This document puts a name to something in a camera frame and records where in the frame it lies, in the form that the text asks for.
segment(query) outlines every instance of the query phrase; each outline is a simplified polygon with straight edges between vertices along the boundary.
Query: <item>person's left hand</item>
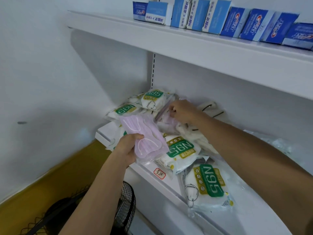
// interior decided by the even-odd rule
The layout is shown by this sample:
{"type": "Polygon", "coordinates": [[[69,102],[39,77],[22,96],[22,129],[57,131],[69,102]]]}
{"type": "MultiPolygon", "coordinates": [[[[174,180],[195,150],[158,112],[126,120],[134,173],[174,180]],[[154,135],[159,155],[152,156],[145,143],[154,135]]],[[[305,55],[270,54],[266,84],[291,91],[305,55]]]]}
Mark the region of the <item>person's left hand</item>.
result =
{"type": "Polygon", "coordinates": [[[143,139],[142,134],[126,134],[120,138],[117,146],[115,147],[115,151],[118,152],[119,155],[125,157],[125,163],[128,167],[130,164],[133,164],[136,161],[136,155],[134,152],[135,141],[137,139],[143,139]]]}

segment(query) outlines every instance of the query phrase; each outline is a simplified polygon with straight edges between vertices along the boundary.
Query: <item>pink disposable mask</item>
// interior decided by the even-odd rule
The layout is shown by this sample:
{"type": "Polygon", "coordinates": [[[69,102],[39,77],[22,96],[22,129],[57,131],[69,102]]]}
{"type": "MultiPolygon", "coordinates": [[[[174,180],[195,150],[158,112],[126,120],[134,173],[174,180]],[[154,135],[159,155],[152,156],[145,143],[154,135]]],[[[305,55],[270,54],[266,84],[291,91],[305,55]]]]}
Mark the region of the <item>pink disposable mask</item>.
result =
{"type": "Polygon", "coordinates": [[[137,157],[152,160],[156,156],[169,151],[165,139],[153,122],[151,115],[120,116],[119,119],[128,134],[139,133],[144,135],[143,139],[135,142],[137,157]]]}

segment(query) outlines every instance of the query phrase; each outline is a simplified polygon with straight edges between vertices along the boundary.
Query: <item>blue toothpaste box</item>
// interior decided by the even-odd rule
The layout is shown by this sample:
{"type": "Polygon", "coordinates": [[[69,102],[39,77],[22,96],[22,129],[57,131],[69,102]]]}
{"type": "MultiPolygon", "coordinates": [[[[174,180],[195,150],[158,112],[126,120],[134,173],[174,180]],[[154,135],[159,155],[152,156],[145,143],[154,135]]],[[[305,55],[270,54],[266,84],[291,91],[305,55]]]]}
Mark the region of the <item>blue toothpaste box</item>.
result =
{"type": "Polygon", "coordinates": [[[311,49],[313,47],[313,24],[293,24],[282,44],[303,49],[311,49]]]}
{"type": "Polygon", "coordinates": [[[145,21],[148,3],[133,1],[134,19],[145,21]]]}
{"type": "Polygon", "coordinates": [[[248,19],[251,9],[232,7],[221,35],[238,38],[248,19]]]}
{"type": "Polygon", "coordinates": [[[299,14],[276,11],[272,20],[261,37],[261,41],[268,43],[283,43],[287,31],[298,18],[299,14]]]}
{"type": "Polygon", "coordinates": [[[275,11],[252,9],[239,38],[260,41],[266,27],[272,20],[274,13],[275,11]]]}
{"type": "Polygon", "coordinates": [[[193,0],[192,7],[188,18],[187,29],[202,31],[209,9],[209,0],[193,0]]]}
{"type": "Polygon", "coordinates": [[[231,6],[232,1],[211,0],[202,31],[212,34],[220,34],[231,6]]]}
{"type": "Polygon", "coordinates": [[[185,29],[190,7],[191,0],[175,0],[171,26],[185,29]]]}
{"type": "Polygon", "coordinates": [[[167,2],[149,1],[145,20],[161,25],[171,25],[173,5],[167,2]]]}

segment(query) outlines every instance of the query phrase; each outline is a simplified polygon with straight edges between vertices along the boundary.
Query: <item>red bordered label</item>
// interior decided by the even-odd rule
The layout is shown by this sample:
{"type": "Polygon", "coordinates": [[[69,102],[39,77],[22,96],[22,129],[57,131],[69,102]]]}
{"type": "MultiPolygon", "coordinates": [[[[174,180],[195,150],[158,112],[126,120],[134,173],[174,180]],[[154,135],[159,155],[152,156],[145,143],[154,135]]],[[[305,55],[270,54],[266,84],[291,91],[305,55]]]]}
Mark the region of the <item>red bordered label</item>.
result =
{"type": "Polygon", "coordinates": [[[156,168],[153,173],[161,180],[163,180],[166,176],[165,172],[162,171],[160,168],[156,168]]]}

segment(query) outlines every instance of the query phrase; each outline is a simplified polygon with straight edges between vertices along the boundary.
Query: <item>black wire basket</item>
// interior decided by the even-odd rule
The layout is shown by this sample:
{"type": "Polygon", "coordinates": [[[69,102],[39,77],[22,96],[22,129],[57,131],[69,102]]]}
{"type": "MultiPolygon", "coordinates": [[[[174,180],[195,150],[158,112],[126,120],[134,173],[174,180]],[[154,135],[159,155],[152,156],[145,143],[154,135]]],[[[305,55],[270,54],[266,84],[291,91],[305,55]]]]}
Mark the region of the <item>black wire basket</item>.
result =
{"type": "MultiPolygon", "coordinates": [[[[88,185],[54,203],[42,217],[36,217],[35,221],[21,230],[19,235],[57,235],[72,215],[77,205],[87,193],[91,185],[88,185]]],[[[135,215],[136,198],[134,190],[127,182],[123,182],[123,188],[114,219],[111,234],[127,234],[135,215]]]]}

